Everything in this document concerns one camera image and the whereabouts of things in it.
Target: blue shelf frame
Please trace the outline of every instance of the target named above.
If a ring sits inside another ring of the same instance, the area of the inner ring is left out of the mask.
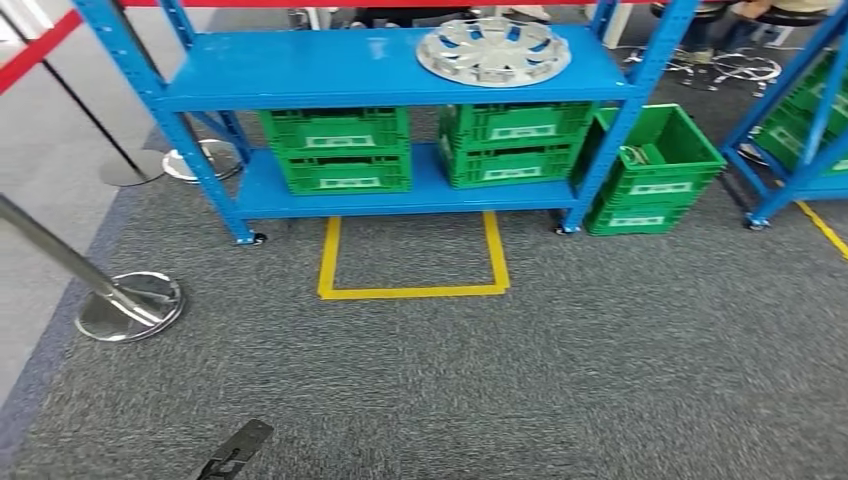
[[[566,232],[579,231],[698,0],[670,3],[643,61],[626,73],[601,43],[618,1],[601,0],[588,25],[554,27],[572,50],[572,63],[565,71],[538,85],[506,89],[460,85],[426,72],[414,55],[426,29],[198,34],[178,0],[159,0],[186,51],[185,62],[168,82],[116,0],[73,2],[198,177],[236,242],[251,244],[255,233],[248,220],[305,216],[565,209],[560,226]],[[333,59],[319,60],[321,55]],[[235,115],[235,110],[265,108],[585,100],[621,105],[582,184],[574,189],[567,182],[552,182],[452,190],[435,168],[432,147],[425,145],[413,149],[417,177],[409,193],[297,197],[288,193],[270,153],[251,148]],[[245,173],[234,198],[215,177],[187,115],[236,145]]]
[[[813,122],[804,142],[798,166],[794,171],[789,172],[772,155],[752,142],[751,131],[790,92],[795,81],[829,45],[835,45],[838,49],[836,58],[828,73],[821,101],[813,115]],[[746,212],[749,226],[754,228],[768,226],[769,218],[792,201],[848,199],[848,172],[822,176],[822,172],[848,154],[848,131],[843,132],[827,148],[820,148],[822,135],[827,128],[828,117],[832,110],[831,106],[841,88],[846,68],[848,68],[848,3],[843,2],[842,6],[825,20],[804,49],[783,70],[777,83],[769,87],[763,98],[748,111],[719,148],[760,197],[759,203],[750,212]],[[771,173],[781,180],[782,185],[770,187],[766,184],[739,155],[739,148],[743,144],[756,150],[768,164]]]

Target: crate label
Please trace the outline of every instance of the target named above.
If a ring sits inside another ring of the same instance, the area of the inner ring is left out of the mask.
[[[378,177],[368,178],[322,178],[318,188],[367,188],[379,187]]]
[[[542,175],[542,167],[486,170],[483,173],[483,180],[505,180],[507,178],[538,177],[540,175]]]
[[[328,147],[373,147],[374,137],[371,135],[351,135],[348,137],[306,137],[309,148]]]
[[[821,98],[823,93],[824,83],[820,83],[813,87],[813,95],[815,95],[817,98]],[[836,98],[833,99],[833,109],[842,114],[843,116],[848,117],[848,97],[836,94]]]
[[[645,225],[662,225],[665,217],[613,218],[610,227],[641,227]]]
[[[771,136],[796,155],[800,155],[801,149],[804,148],[804,145],[783,127],[774,128],[771,131]]]
[[[695,185],[692,182],[663,183],[658,185],[634,185],[628,195],[653,195],[655,193],[685,193],[691,192]]]
[[[489,140],[506,140],[508,138],[548,137],[556,135],[556,125],[536,125],[533,127],[495,128]]]

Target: red barrier belt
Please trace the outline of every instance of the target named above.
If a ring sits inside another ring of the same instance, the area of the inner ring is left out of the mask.
[[[652,3],[658,0],[623,0],[622,3]],[[127,7],[155,7],[156,0],[122,0]],[[183,0],[184,7],[295,8],[295,7],[463,7],[470,0]],[[585,5],[587,0],[535,0],[535,5]],[[487,0],[482,5],[513,5],[515,0]]]
[[[51,50],[56,48],[56,45],[62,43],[62,40],[73,32],[81,22],[82,19],[76,10],[69,11],[61,20],[56,22],[53,28],[30,42],[14,58],[6,62],[0,68],[0,95],[14,85],[35,64],[43,60]]]

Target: stanchion base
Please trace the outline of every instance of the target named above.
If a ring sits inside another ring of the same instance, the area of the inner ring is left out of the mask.
[[[154,150],[140,150],[132,156],[133,163],[139,171],[135,171],[123,159],[112,160],[100,166],[100,180],[107,185],[130,187],[141,185],[161,177],[162,153]]]
[[[155,335],[173,323],[185,306],[179,284],[161,273],[133,272],[113,280],[136,307],[89,294],[76,326],[95,340],[132,342]]]
[[[207,138],[198,143],[218,180],[229,178],[241,170],[241,162],[232,143],[214,138]],[[188,168],[182,155],[176,150],[165,154],[165,158],[162,159],[162,168],[165,173],[178,180],[191,184],[199,183],[197,176]]]

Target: stacked crates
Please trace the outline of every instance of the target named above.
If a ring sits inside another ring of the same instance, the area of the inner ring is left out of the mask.
[[[833,64],[833,52],[829,52],[813,66],[798,82],[792,93],[769,113],[754,136],[754,143],[770,153],[788,170],[795,169],[800,159],[807,135],[812,126],[813,115],[821,102],[827,74]],[[833,142],[848,128],[848,72],[842,77],[842,85],[833,102],[821,147]],[[822,175],[848,176],[848,153]]]
[[[259,119],[296,195],[405,192],[406,108],[265,110]]]
[[[442,107],[439,148],[451,185],[565,180],[595,110],[591,102]]]
[[[572,181],[579,185],[616,108],[595,116]],[[671,230],[725,166],[679,105],[644,107],[584,222],[592,235]]]

